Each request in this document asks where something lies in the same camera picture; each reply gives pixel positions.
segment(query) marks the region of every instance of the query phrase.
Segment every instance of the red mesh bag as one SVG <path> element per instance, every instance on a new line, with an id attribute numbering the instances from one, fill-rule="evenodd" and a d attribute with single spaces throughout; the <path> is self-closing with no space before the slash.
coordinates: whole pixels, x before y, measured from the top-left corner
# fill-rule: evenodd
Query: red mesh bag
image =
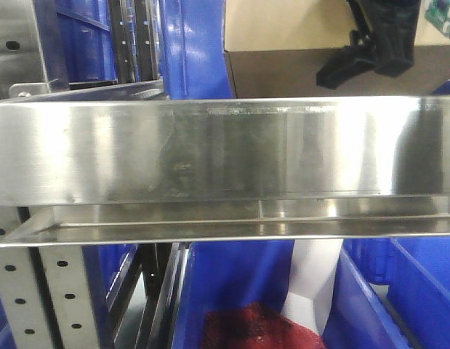
<path id="1" fill-rule="evenodd" d="M 256 302 L 208 313 L 201 349 L 326 349 L 315 332 Z"/>

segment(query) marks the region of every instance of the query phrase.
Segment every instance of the white bag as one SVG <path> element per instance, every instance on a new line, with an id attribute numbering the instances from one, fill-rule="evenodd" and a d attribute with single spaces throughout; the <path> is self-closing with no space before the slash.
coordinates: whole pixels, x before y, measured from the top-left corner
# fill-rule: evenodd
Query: white bag
<path id="1" fill-rule="evenodd" d="M 332 307 L 342 242 L 339 238 L 294 242 L 289 290 L 281 313 L 317 334 L 323 334 Z"/>

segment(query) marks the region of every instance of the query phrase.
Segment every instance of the stainless steel shelf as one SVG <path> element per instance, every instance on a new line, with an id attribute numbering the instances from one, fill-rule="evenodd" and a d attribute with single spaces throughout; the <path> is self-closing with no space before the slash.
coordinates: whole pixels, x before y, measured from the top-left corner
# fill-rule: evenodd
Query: stainless steel shelf
<path id="1" fill-rule="evenodd" d="M 307 198 L 54 206 L 7 246 L 450 234 L 450 197 Z"/>
<path id="2" fill-rule="evenodd" d="M 450 234 L 450 97 L 142 101 L 161 89 L 143 84 L 0 102 L 0 206 L 73 205 L 1 246 Z"/>

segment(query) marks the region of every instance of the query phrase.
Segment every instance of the perforated metal upright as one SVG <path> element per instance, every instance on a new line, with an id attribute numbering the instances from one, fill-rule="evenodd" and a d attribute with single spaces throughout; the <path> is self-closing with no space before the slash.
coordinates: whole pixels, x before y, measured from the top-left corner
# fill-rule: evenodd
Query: perforated metal upright
<path id="1" fill-rule="evenodd" d="M 58 33 L 53 0 L 0 0 L 0 98 L 69 89 Z M 0 207 L 0 240 L 22 212 Z M 17 349 L 113 348 L 96 247 L 0 249 L 0 298 Z"/>

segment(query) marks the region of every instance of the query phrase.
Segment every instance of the green circuit board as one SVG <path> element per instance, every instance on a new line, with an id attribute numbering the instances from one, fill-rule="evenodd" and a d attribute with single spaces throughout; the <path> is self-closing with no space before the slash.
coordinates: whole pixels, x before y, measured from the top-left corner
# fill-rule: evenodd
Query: green circuit board
<path id="1" fill-rule="evenodd" d="M 431 0 L 425 18 L 444 36 L 450 36 L 450 0 Z"/>

